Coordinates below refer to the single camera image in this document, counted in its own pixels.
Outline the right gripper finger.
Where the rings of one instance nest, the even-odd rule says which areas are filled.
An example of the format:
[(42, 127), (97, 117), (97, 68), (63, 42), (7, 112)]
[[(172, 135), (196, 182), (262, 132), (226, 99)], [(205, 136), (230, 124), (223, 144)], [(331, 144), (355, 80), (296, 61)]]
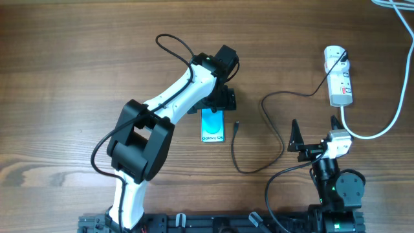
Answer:
[(342, 123), (336, 118), (335, 115), (331, 116), (331, 128), (332, 130), (344, 129)]
[(298, 121), (294, 119), (292, 121), (291, 134), (290, 134), (289, 145), (288, 145), (287, 151), (297, 152), (297, 151), (303, 151), (303, 149), (304, 149), (304, 141), (301, 136)]

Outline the teal screen smartphone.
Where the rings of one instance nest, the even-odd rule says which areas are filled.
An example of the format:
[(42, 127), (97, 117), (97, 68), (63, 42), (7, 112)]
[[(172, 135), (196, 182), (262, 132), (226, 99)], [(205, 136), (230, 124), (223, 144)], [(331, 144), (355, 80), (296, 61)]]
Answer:
[(201, 140), (207, 142), (224, 142), (224, 112), (201, 111)]

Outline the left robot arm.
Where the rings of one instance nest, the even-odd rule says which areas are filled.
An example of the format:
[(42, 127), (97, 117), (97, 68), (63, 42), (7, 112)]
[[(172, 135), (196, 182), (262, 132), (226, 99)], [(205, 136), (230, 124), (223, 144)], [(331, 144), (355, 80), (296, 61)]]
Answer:
[(143, 104), (128, 101), (109, 134), (107, 154), (117, 185), (107, 216), (116, 232), (133, 230), (144, 216), (147, 185), (166, 161), (178, 121), (203, 109), (236, 109), (234, 90), (226, 85), (239, 66), (234, 49), (224, 45), (214, 56), (194, 55), (186, 66), (182, 77), (163, 93)]

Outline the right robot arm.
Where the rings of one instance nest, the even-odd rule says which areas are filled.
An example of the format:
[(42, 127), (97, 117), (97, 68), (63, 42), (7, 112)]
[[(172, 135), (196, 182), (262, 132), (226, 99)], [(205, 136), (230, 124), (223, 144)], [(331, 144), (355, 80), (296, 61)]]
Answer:
[(335, 116), (332, 129), (317, 144), (304, 143), (297, 120), (292, 121), (288, 151), (298, 153), (298, 161), (311, 163), (311, 179), (320, 204), (308, 207), (311, 232), (365, 232), (362, 198), (366, 179), (358, 171), (341, 170), (338, 159), (349, 153), (353, 137)]

